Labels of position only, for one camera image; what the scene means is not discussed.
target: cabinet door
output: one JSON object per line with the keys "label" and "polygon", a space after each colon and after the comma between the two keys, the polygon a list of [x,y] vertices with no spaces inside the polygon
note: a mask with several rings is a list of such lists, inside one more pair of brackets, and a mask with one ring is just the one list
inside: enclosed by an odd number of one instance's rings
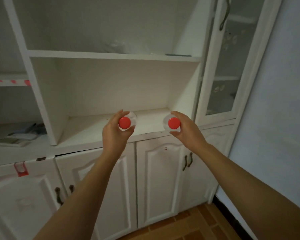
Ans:
{"label": "cabinet door", "polygon": [[281,0],[218,0],[197,125],[237,117],[248,99],[280,3]]}
{"label": "cabinet door", "polygon": [[[224,153],[228,138],[233,125],[227,125],[212,129],[202,130],[208,143],[214,145]],[[191,152],[188,152],[188,164],[191,162]],[[211,202],[218,187],[218,182],[205,165],[196,155],[192,154],[192,164],[184,170],[184,182],[180,201],[180,211],[200,205],[206,201]]]}
{"label": "cabinet door", "polygon": [[173,136],[137,142],[140,228],[178,213],[183,152],[184,146]]}
{"label": "cabinet door", "polygon": [[[56,158],[68,195],[70,186],[75,189],[101,153],[102,148]],[[112,170],[92,239],[117,239],[137,229],[136,194],[134,144],[129,143]]]}
{"label": "cabinet door", "polygon": [[[53,159],[24,164],[26,176],[18,175],[14,164],[0,166],[0,240],[33,239],[60,207],[56,188],[61,201],[65,199]],[[20,172],[25,170],[22,163],[16,166]]]}

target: dark baseboard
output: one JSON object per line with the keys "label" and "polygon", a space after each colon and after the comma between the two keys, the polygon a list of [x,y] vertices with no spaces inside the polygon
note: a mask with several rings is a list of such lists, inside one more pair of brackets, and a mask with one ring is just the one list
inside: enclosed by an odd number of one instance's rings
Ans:
{"label": "dark baseboard", "polygon": [[231,214],[228,208],[216,196],[214,196],[212,202],[224,215],[224,217],[227,219],[227,221],[230,223],[230,225],[233,227],[233,229],[236,231],[236,233],[242,240],[253,240],[250,237],[250,235],[246,232],[246,230],[244,230],[241,224],[237,221],[237,219]]}

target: red bottle cap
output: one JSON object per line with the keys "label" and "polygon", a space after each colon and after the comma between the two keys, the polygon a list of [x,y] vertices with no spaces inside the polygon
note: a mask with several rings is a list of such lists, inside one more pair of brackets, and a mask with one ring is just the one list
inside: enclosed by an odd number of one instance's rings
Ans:
{"label": "red bottle cap", "polygon": [[119,127],[121,129],[128,129],[131,125],[131,120],[128,117],[122,117],[119,120]]}
{"label": "red bottle cap", "polygon": [[171,119],[168,120],[168,126],[170,129],[176,130],[180,127],[181,122],[178,118],[173,117]]}

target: forearm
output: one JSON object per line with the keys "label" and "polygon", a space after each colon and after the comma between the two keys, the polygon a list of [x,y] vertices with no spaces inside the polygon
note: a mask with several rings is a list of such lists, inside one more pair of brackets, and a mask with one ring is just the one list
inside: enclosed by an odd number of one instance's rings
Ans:
{"label": "forearm", "polygon": [[91,239],[116,159],[102,155],[34,240]]}
{"label": "forearm", "polygon": [[300,234],[300,208],[294,203],[211,145],[202,148],[199,157],[258,238],[296,238]]}

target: white wall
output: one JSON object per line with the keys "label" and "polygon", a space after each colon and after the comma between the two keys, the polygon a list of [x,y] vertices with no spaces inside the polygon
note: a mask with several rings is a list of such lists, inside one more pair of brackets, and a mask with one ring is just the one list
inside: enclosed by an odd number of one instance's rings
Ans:
{"label": "white wall", "polygon": [[300,207],[300,0],[283,0],[229,157]]}

